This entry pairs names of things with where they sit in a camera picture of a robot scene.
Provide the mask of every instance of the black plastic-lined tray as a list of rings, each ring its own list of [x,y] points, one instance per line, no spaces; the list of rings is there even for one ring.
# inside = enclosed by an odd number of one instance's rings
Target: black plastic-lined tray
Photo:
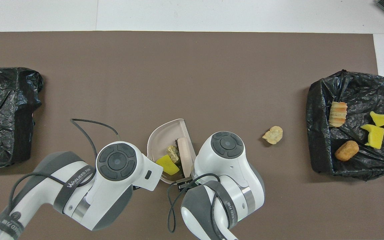
[[[328,123],[333,101],[348,105],[346,122],[338,128],[329,127]],[[360,128],[364,124],[374,124],[371,111],[384,114],[382,76],[342,70],[311,85],[306,123],[311,165],[315,172],[364,181],[384,175],[384,138],[381,149],[366,146],[368,132]],[[341,162],[334,153],[348,140],[358,143],[359,152]]]

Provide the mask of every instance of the robotic arm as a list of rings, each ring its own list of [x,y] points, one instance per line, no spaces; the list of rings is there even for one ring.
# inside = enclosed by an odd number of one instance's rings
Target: robotic arm
[[[214,173],[212,176],[199,176]],[[260,208],[265,187],[259,173],[248,163],[242,140],[232,132],[217,132],[201,147],[193,164],[192,178],[200,185],[187,191],[181,214],[188,229],[199,239],[237,239],[229,229]]]
[[[73,152],[48,155],[0,214],[0,240],[17,239],[44,203],[73,218],[90,230],[111,225],[128,204],[133,186],[153,191],[163,168],[143,155],[131,143],[117,141],[105,146],[94,168]]]

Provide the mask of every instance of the striped food piece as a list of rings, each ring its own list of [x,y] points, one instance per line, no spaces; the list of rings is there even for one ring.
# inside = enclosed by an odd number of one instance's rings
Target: striped food piece
[[[346,121],[346,110],[348,105],[345,102],[332,102],[328,123],[331,127],[340,127]]]

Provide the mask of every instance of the food item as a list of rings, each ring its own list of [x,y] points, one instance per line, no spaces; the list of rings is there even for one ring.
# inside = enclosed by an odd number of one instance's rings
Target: food item
[[[344,143],[337,151],[334,153],[334,156],[342,162],[346,162],[351,159],[359,151],[358,143],[355,141],[347,141]]]
[[[168,146],[167,154],[168,154],[168,156],[170,156],[171,161],[173,161],[173,163],[175,163],[175,164],[179,164],[180,163],[179,162],[179,160],[180,160],[180,158],[179,158],[179,149],[177,149],[176,146],[174,146],[174,145]]]
[[[164,172],[169,175],[174,175],[180,171],[180,169],[173,163],[173,161],[171,161],[171,158],[168,155],[162,156],[155,163],[162,166],[164,168]]]
[[[384,114],[377,114],[374,111],[371,111],[370,116],[373,119],[376,126],[378,127],[384,126]]]
[[[384,128],[381,128],[372,124],[362,125],[361,128],[369,132],[368,143],[366,143],[365,145],[372,146],[375,149],[381,149],[381,143],[383,141],[383,135],[384,135]]]
[[[267,140],[270,144],[276,144],[282,138],[282,128],[279,126],[273,126],[265,133],[265,135],[263,135],[262,138]]]
[[[345,102],[332,102],[328,123],[332,127],[340,127],[346,121],[348,105]]]
[[[189,141],[187,138],[177,139],[177,146],[179,147],[180,161],[182,163],[183,175],[185,178],[191,176],[192,170],[192,156],[189,149]]]

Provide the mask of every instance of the gray circular joint cap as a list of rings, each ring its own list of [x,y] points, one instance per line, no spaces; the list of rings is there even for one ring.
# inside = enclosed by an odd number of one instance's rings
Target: gray circular joint cap
[[[216,132],[211,137],[211,147],[213,151],[226,159],[239,157],[244,151],[244,143],[235,133]]]
[[[136,166],[136,151],[125,143],[105,147],[97,161],[99,173],[110,181],[121,181],[128,178]]]

